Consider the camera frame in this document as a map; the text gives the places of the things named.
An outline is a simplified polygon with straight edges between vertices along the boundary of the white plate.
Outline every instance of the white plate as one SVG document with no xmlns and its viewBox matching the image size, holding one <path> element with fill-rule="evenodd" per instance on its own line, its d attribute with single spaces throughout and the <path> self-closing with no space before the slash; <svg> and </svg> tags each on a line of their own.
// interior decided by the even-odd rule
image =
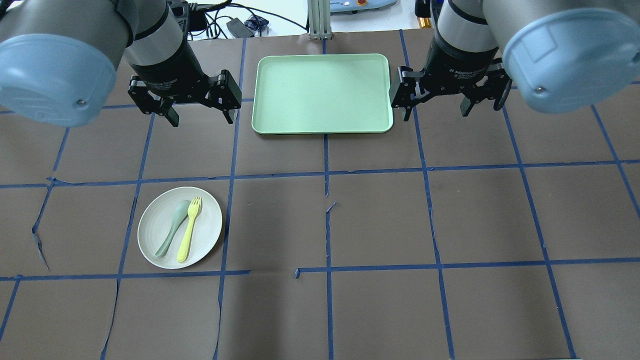
<svg viewBox="0 0 640 360">
<path fill-rule="evenodd" d="M 166 255 L 157 257 L 156 251 L 169 233 L 173 211 L 182 201 L 191 201 L 196 196 L 202 198 L 202 210 L 193 226 L 187 261 L 179 263 L 177 256 L 189 219 L 183 221 L 175 232 Z M 184 186 L 165 192 L 147 206 L 138 224 L 138 246 L 142 255 L 153 265 L 165 269 L 179 269 L 204 258 L 218 241 L 221 230 L 222 210 L 216 199 L 202 189 Z"/>
</svg>

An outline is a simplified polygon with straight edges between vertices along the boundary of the sage green spoon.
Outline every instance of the sage green spoon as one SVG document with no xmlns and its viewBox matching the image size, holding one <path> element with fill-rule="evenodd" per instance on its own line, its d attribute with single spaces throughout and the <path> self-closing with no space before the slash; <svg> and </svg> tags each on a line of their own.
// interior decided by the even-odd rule
<svg viewBox="0 0 640 360">
<path fill-rule="evenodd" d="M 156 251 L 157 257 L 162 257 L 166 254 L 166 251 L 169 250 L 169 245 L 171 245 L 171 241 L 173 240 L 173 235 L 175 235 L 176 230 L 180 227 L 180 224 L 187 218 L 187 209 L 189 209 L 189 204 L 191 201 L 185 200 L 182 201 L 178 206 L 173 210 L 172 224 L 171 229 L 169 230 L 169 234 L 164 239 L 162 245 L 160 245 L 160 249 Z"/>
</svg>

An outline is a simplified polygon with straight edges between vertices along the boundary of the fork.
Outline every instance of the fork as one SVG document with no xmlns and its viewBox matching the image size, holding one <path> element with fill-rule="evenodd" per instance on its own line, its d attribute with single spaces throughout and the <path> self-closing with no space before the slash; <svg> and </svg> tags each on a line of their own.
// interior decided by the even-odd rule
<svg viewBox="0 0 640 360">
<path fill-rule="evenodd" d="M 196 221 L 196 217 L 200 213 L 200 206 L 202 206 L 202 198 L 195 197 L 189 208 L 187 209 L 187 215 L 189 215 L 189 223 L 187 224 L 187 231 L 184 233 L 180 248 L 178 249 L 178 262 L 183 263 L 187 260 L 189 255 L 189 246 L 191 245 L 191 233 L 193 232 L 193 223 Z"/>
</svg>

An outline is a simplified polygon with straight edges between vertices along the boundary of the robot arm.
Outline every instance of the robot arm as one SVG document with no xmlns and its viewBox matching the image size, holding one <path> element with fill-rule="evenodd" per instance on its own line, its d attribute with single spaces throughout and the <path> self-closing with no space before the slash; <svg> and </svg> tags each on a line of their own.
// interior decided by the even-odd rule
<svg viewBox="0 0 640 360">
<path fill-rule="evenodd" d="M 561 113 L 606 99 L 640 76 L 635 0 L 431 0 L 431 11 L 435 35 L 425 66 L 399 67 L 390 89 L 405 121 L 437 95 L 464 94 L 463 116 L 483 99 L 499 110 L 510 78 L 530 107 Z M 504 64 L 493 59 L 498 48 Z"/>
<path fill-rule="evenodd" d="M 143 113 L 177 126 L 172 105 L 199 102 L 231 123 L 240 89 L 227 70 L 203 73 L 186 40 L 188 11 L 180 1 L 25 0 L 0 20 L 0 103 L 43 122 L 87 124 L 124 54 L 137 73 L 129 94 Z"/>
</svg>

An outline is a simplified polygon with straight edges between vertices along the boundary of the plate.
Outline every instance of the plate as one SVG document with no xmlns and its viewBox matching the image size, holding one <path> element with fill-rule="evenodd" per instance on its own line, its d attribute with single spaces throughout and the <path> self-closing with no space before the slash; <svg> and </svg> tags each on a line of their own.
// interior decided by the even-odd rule
<svg viewBox="0 0 640 360">
<path fill-rule="evenodd" d="M 178 248 L 187 229 L 188 218 L 175 232 L 169 250 L 163 257 L 157 257 L 156 251 L 166 239 L 175 208 L 185 200 L 202 198 L 202 210 L 196 217 L 191 235 L 189 256 L 183 263 L 177 260 Z M 138 224 L 138 246 L 142 255 L 153 265 L 165 269 L 179 269 L 193 265 L 204 258 L 213 249 L 222 230 L 222 210 L 218 201 L 210 193 L 192 186 L 171 189 L 147 206 Z"/>
<path fill-rule="evenodd" d="M 251 124 L 263 135 L 384 133 L 394 121 L 389 86 L 381 54 L 267 56 Z"/>
</svg>

